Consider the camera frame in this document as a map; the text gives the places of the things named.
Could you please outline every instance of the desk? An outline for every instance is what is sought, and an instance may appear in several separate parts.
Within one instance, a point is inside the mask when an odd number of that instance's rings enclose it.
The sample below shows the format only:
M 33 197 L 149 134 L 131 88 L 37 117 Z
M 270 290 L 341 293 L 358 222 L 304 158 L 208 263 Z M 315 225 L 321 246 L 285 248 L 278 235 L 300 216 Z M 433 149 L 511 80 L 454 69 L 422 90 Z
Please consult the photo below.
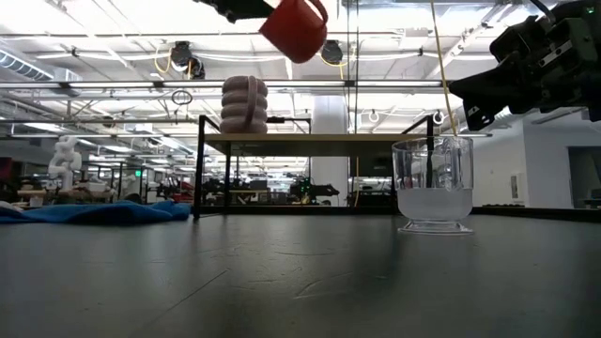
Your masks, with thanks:
M 0 337 L 601 336 L 599 224 L 470 216 L 474 235 L 438 237 L 406 221 L 1 226 Z

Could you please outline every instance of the ceiling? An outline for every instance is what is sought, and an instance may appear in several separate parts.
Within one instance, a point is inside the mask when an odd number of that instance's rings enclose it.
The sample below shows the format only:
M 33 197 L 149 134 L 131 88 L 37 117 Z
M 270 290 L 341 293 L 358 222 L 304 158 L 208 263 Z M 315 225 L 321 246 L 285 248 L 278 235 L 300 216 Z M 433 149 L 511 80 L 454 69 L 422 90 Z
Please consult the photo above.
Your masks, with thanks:
M 326 65 L 318 55 L 305 64 L 290 63 L 257 33 L 264 20 L 231 24 L 213 8 L 192 0 L 0 2 L 0 49 L 20 53 L 42 69 L 69 69 L 84 81 L 186 79 L 185 73 L 173 68 L 161 72 L 155 64 L 157 62 L 159 68 L 166 68 L 168 60 L 165 53 L 178 40 L 192 43 L 193 52 L 205 65 L 207 79 L 224 80 L 235 75 L 254 75 L 264 80 L 341 78 L 340 69 Z M 268 1 L 273 6 L 278 2 Z M 343 79 L 355 79 L 357 74 L 360 80 L 440 78 L 432 13 L 427 2 L 415 0 L 392 4 L 390 1 L 361 1 L 359 15 L 354 6 L 347 10 L 337 0 L 322 2 L 331 17 L 328 39 L 339 40 L 349 59 L 348 65 L 342 68 Z M 490 42 L 507 25 L 519 23 L 529 14 L 537 13 L 533 6 L 498 5 L 489 0 L 437 1 L 435 9 L 447 79 L 460 79 L 494 68 L 497 62 L 488 52 Z M 487 22 L 487 28 L 482 26 L 482 22 Z M 29 81 L 7 69 L 0 69 L 0 80 Z M 180 116 L 209 115 L 219 122 L 219 90 L 197 89 L 192 92 L 202 92 L 207 96 L 180 107 Z M 170 96 L 147 90 L 113 93 L 89 90 L 75 99 L 51 92 L 20 90 L 11 91 L 11 94 L 34 99 L 61 115 L 66 115 L 70 100 L 72 110 L 81 110 L 78 118 L 106 115 L 167 118 L 172 117 L 177 108 L 169 99 L 164 102 L 150 100 Z M 270 93 L 268 113 L 308 117 L 312 113 L 314 94 L 311 90 Z M 133 95 L 137 98 L 91 100 L 89 97 L 93 95 Z M 456 97 L 450 97 L 450 104 L 454 111 L 461 108 L 461 100 Z M 351 112 L 359 114 L 358 132 L 400 132 L 418 115 L 446 111 L 441 93 L 419 90 L 411 94 L 360 92 L 357 104 L 355 94 L 351 93 L 347 97 L 347 105 Z M 190 124 L 157 124 L 153 128 L 166 133 L 197 132 L 196 126 Z M 103 127 L 91 127 L 89 130 L 115 132 Z M 298 126 L 286 123 L 270 126 L 270 132 L 302 131 Z M 195 144 L 194 139 L 180 141 L 190 147 Z M 297 159 L 292 161 L 295 165 L 300 164 Z

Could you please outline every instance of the ceiling pipe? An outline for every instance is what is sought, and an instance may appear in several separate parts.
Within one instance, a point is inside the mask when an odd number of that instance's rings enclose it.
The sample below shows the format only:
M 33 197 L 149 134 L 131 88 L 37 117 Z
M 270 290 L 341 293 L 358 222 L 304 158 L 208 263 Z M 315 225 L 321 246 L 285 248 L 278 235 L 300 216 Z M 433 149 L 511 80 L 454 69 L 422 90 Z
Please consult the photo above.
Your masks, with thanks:
M 28 110 L 31 110 L 32 112 L 35 112 L 39 115 L 54 115 L 54 116 L 58 116 L 58 117 L 64 117 L 62 114 L 60 114 L 60 112 L 57 112 L 54 109 L 48 108 L 46 106 L 43 106 L 41 104 L 32 102 L 30 100 L 18 97 L 16 95 L 12 95 L 6 92 L 0 92 L 0 98 L 4 99 L 4 102 L 8 102 L 8 103 L 12 103 L 14 102 L 18 102 L 20 103 L 24 108 L 27 108 Z
M 442 66 L 447 67 L 457 56 L 463 53 L 465 49 L 470 46 L 482 32 L 488 28 L 488 22 L 496 22 L 504 11 L 509 9 L 512 5 L 496 5 L 480 20 L 480 23 L 473 28 L 466 30 L 466 32 L 459 38 L 453 46 L 442 56 Z M 440 64 L 437 63 L 432 70 L 427 72 L 424 79 L 431 79 L 440 73 Z
M 373 37 L 390 37 L 390 38 L 401 38 L 401 35 L 394 31 L 377 31 L 377 32 L 360 32 L 360 37 L 367 38 Z M 219 37 L 219 38 L 241 38 L 241 37 L 259 37 L 262 35 L 258 32 L 213 32 L 213 33 L 160 33 L 160 34 L 96 34 L 96 38 L 108 39 L 108 38 L 136 38 L 136 39 L 150 39 L 150 40 L 169 40 L 176 39 L 190 39 L 190 38 L 207 38 L 207 37 Z M 73 39 L 73 38 L 89 38 L 85 34 L 0 34 L 0 38 L 4 40 L 36 40 L 36 39 Z M 329 39 L 340 39 L 347 38 L 347 32 L 330 32 L 328 33 Z
M 98 120 L 28 120 L 28 119 L 0 119 L 0 124 L 23 124 L 23 123 L 48 123 L 48 124 L 123 124 L 123 123 L 175 123 L 175 119 L 98 119 Z M 193 119 L 181 119 L 177 123 L 197 123 Z
M 138 76 L 142 77 L 145 80 L 148 79 L 148 77 L 146 77 L 145 74 L 142 74 L 140 71 L 138 71 L 136 69 L 136 67 L 131 62 L 125 60 L 123 57 L 121 57 L 119 54 L 117 54 L 113 49 L 111 49 L 111 47 L 109 47 L 106 43 L 104 43 L 104 41 L 102 41 L 94 33 L 92 33 L 92 31 L 87 26 L 85 26 L 83 23 L 80 23 L 77 19 L 75 19 L 75 17 L 73 17 L 72 15 L 70 15 L 69 12 L 67 11 L 67 8 L 64 5 L 62 5 L 61 3 L 57 4 L 53 0 L 46 0 L 46 3 L 49 4 L 52 8 L 54 8 L 54 9 L 58 10 L 59 12 L 63 13 L 65 16 L 67 16 L 68 18 L 70 18 L 74 23 L 77 23 L 77 25 L 79 25 L 80 27 L 82 27 L 82 29 L 85 32 L 85 35 L 88 38 L 91 38 L 91 39 L 95 40 L 100 46 L 102 46 L 104 48 L 104 50 L 106 51 L 106 53 L 108 53 L 109 55 L 111 55 L 112 57 L 114 57 L 115 59 L 117 59 L 119 62 L 121 62 L 121 64 L 125 68 L 133 70 L 136 74 L 138 74 Z

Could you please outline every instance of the blue cloth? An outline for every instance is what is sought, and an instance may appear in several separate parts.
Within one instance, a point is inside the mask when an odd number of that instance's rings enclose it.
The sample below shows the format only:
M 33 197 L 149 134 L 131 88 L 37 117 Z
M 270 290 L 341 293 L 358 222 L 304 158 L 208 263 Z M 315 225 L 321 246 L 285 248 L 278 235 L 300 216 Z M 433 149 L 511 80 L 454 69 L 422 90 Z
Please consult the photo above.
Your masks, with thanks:
M 48 206 L 24 212 L 0 207 L 0 224 L 77 223 L 77 224 L 144 224 L 185 221 L 191 205 L 163 201 L 142 206 L 131 201 L 105 205 Z

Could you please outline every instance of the table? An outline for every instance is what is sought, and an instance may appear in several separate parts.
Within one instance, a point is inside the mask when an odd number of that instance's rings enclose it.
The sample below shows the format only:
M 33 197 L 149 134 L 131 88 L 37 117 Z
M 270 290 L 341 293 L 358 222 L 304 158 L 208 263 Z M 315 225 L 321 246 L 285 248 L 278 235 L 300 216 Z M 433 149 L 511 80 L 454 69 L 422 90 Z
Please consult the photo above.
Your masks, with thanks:
M 208 134 L 206 141 L 231 156 L 392 156 L 392 145 L 424 134 Z
M 0 227 L 1 337 L 598 337 L 601 228 L 470 216 Z

